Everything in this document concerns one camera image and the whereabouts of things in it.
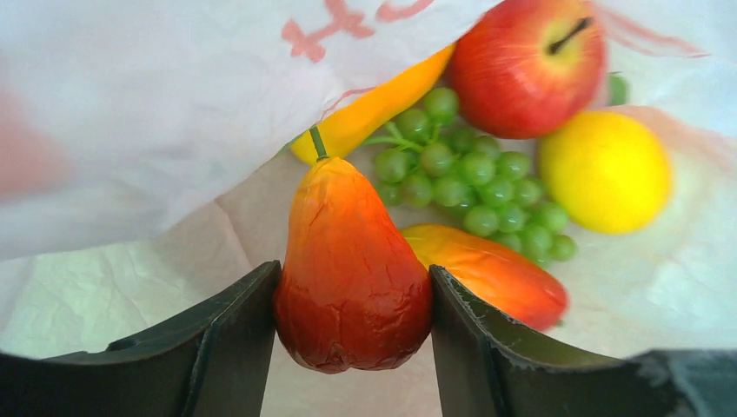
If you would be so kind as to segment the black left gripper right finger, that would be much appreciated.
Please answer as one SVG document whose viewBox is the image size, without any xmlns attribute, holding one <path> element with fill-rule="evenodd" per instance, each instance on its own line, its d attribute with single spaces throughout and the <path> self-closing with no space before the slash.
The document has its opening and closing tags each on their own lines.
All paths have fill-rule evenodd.
<svg viewBox="0 0 737 417">
<path fill-rule="evenodd" d="M 432 345 L 446 416 L 733 416 L 736 353 L 650 350 L 623 360 L 557 341 L 433 266 Z"/>
</svg>

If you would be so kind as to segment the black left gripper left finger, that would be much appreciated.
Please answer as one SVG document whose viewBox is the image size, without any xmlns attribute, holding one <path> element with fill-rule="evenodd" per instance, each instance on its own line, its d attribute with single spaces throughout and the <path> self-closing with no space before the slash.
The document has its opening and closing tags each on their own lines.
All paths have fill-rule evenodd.
<svg viewBox="0 0 737 417">
<path fill-rule="evenodd" d="M 1 357 L 4 416 L 257 416 L 278 261 L 102 352 Z"/>
</svg>

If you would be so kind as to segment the red orange fake pear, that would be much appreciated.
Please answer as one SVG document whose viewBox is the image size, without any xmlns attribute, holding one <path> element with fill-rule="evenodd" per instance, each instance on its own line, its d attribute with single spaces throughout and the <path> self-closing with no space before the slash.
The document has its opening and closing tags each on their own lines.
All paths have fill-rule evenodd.
<svg viewBox="0 0 737 417">
<path fill-rule="evenodd" d="M 317 158 L 295 192 L 274 295 L 276 330 L 299 365 L 324 374 L 395 369 L 431 329 L 428 270 L 371 182 L 331 156 L 317 127 Z"/>
</svg>

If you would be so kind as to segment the green fake grapes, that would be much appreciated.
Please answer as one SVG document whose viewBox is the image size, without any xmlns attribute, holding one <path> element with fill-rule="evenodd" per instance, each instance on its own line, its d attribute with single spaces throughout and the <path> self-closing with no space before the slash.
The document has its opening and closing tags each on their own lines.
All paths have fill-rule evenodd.
<svg viewBox="0 0 737 417">
<path fill-rule="evenodd" d="M 365 140 L 384 147 L 374 159 L 375 188 L 384 203 L 434 204 L 471 235 L 540 266 L 571 260 L 578 245 L 564 232 L 568 213 L 548 196 L 530 156 L 505 150 L 494 136 L 462 123 L 459 108 L 451 88 L 434 88 Z"/>
</svg>

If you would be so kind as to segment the pink plastic bag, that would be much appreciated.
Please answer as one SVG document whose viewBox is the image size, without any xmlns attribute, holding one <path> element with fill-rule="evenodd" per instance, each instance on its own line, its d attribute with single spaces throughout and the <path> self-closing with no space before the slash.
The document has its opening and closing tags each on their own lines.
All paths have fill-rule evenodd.
<svg viewBox="0 0 737 417">
<path fill-rule="evenodd" d="M 676 194 L 638 234 L 574 231 L 548 336 L 619 360 L 736 353 L 736 4 L 594 6 Z M 305 170 L 287 143 L 490 7 L 2 2 L 1 357 L 102 352 L 276 261 Z M 446 416 L 432 338 L 396 370 L 336 375 L 274 338 L 257 416 Z"/>
</svg>

